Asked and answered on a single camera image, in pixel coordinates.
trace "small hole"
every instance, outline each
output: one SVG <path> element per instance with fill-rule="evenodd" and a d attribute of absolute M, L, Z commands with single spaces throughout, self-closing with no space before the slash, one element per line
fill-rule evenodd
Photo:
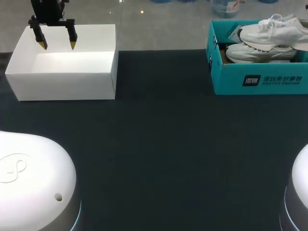
<path fill-rule="evenodd" d="M 54 198 L 55 198 L 57 201 L 62 201 L 62 195 L 59 194 L 59 193 L 56 193 L 56 194 L 54 195 Z"/>

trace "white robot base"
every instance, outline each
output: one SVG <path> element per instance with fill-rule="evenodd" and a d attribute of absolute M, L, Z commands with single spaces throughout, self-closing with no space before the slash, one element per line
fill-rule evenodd
<path fill-rule="evenodd" d="M 308 230 L 308 145 L 298 154 L 279 214 L 282 231 Z"/>
<path fill-rule="evenodd" d="M 40 136 L 0 131 L 0 231 L 81 231 L 68 153 Z"/>

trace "blue light strip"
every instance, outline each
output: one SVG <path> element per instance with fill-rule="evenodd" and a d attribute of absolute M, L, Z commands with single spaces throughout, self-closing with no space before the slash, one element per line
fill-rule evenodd
<path fill-rule="evenodd" d="M 299 231 L 299 229 L 296 227 L 296 225 L 294 224 L 294 222 L 292 221 L 292 219 L 291 219 L 291 217 L 290 217 L 290 215 L 289 215 L 289 212 L 288 212 L 288 209 L 287 209 L 287 205 L 286 205 L 286 203 L 285 203 L 285 194 L 286 194 L 286 192 L 287 192 L 287 187 L 285 187 L 285 191 L 284 191 L 284 207 L 285 207 L 285 211 L 287 212 L 287 215 L 288 215 L 288 217 L 289 217 L 289 219 L 290 219 L 290 222 L 293 224 L 294 228 L 295 228 L 297 231 Z"/>
<path fill-rule="evenodd" d="M 279 224 L 280 224 L 280 229 L 281 229 L 281 231 L 283 231 L 283 230 L 282 230 L 282 227 L 281 227 L 280 215 L 279 215 Z"/>
<path fill-rule="evenodd" d="M 78 217 L 77 217 L 77 219 L 76 219 L 76 221 L 75 221 L 75 224 L 73 225 L 73 227 L 72 227 L 72 229 L 71 229 L 70 231 L 73 231 L 73 230 L 74 230 L 74 228 L 75 228 L 75 226 L 76 226 L 76 224 L 77 224 L 77 222 L 78 222 L 78 220 L 79 220 L 80 213 L 81 213 L 81 202 L 80 202 L 80 208 L 79 208 Z"/>

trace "water bottle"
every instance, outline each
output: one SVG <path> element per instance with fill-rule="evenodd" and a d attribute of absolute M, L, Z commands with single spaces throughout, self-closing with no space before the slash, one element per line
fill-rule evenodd
<path fill-rule="evenodd" d="M 259 1 L 264 3 L 274 3 L 277 2 L 278 0 L 259 0 Z"/>
<path fill-rule="evenodd" d="M 219 17 L 232 18 L 240 9 L 240 0 L 211 0 L 211 7 Z"/>

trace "logo on box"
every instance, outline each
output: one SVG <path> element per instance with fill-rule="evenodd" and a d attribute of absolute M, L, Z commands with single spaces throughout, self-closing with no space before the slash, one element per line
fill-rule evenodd
<path fill-rule="evenodd" d="M 210 69 L 210 72 L 212 71 L 212 63 L 213 63 L 213 59 L 212 59 L 212 55 L 210 54 L 208 58 L 208 69 Z"/>
<path fill-rule="evenodd" d="M 258 86 L 261 75 L 246 75 L 243 87 L 255 87 Z"/>
<path fill-rule="evenodd" d="M 213 37 L 213 44 L 214 44 L 214 49 L 216 49 L 216 46 L 218 45 L 218 42 L 217 42 L 217 39 L 216 39 L 215 35 Z"/>

